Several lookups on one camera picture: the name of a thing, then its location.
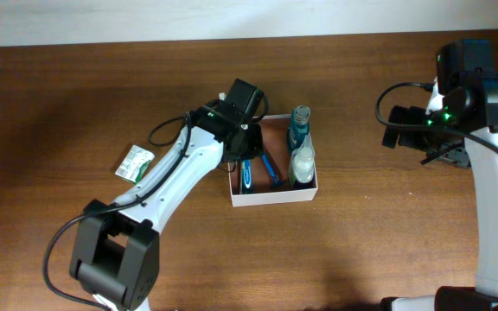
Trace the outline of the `blue disposable razor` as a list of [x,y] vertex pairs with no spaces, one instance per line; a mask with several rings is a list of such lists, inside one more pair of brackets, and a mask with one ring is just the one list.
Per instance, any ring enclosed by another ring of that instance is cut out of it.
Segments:
[[277,169],[275,162],[271,158],[271,155],[268,152],[264,152],[261,156],[261,160],[264,163],[266,172],[271,180],[270,190],[282,187],[286,183],[286,180],[282,178],[280,171]]

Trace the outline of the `blue mouthwash bottle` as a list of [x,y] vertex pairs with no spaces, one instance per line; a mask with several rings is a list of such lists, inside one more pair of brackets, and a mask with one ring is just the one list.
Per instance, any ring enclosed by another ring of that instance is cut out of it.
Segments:
[[292,110],[287,131],[287,146],[290,154],[303,144],[304,138],[309,134],[310,115],[311,110],[307,105],[299,105]]

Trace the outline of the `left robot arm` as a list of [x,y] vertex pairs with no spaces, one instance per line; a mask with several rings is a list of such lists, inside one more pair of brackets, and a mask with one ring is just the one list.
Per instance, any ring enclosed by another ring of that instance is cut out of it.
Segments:
[[146,176],[107,205],[91,201],[79,220],[70,275],[104,310],[146,310],[159,274],[160,235],[187,194],[223,162],[261,156],[257,113],[264,92],[236,79],[224,99],[182,117],[170,150]]

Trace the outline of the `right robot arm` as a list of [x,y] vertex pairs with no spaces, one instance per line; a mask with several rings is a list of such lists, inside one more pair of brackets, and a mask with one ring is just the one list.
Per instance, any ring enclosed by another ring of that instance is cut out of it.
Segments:
[[476,194],[479,251],[472,287],[442,286],[433,295],[386,297],[382,310],[498,310],[498,73],[487,40],[463,39],[436,53],[437,76],[419,88],[431,93],[426,108],[394,106],[382,143],[425,152],[471,168]]

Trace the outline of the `green white soap box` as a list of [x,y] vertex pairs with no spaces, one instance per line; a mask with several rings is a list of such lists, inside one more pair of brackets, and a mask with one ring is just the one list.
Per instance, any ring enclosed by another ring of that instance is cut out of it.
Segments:
[[123,161],[118,165],[115,175],[132,184],[140,182],[155,155],[137,145],[132,145]]

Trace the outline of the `blue toothbrush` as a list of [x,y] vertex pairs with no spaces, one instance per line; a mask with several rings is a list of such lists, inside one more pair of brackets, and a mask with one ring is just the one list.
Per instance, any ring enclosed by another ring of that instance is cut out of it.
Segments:
[[240,169],[240,191],[242,194],[252,194],[252,169],[251,161],[243,160]]

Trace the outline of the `white cardboard box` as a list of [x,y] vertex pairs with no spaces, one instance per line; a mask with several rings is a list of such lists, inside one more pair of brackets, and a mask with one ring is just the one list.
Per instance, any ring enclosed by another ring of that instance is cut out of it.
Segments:
[[234,207],[258,206],[268,204],[311,201],[318,190],[317,172],[314,169],[313,179],[304,189],[293,189],[289,183],[289,165],[291,154],[288,150],[287,134],[291,123],[290,114],[270,115],[260,122],[264,151],[274,174],[282,185],[272,187],[273,180],[261,157],[251,160],[252,194],[240,192],[239,164],[228,176],[229,192]]

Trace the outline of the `clear pump soap bottle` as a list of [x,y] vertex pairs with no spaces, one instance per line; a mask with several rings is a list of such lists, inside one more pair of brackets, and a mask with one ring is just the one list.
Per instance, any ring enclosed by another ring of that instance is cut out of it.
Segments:
[[315,150],[311,134],[304,137],[301,146],[294,149],[290,159],[288,180],[293,190],[312,186],[315,177]]

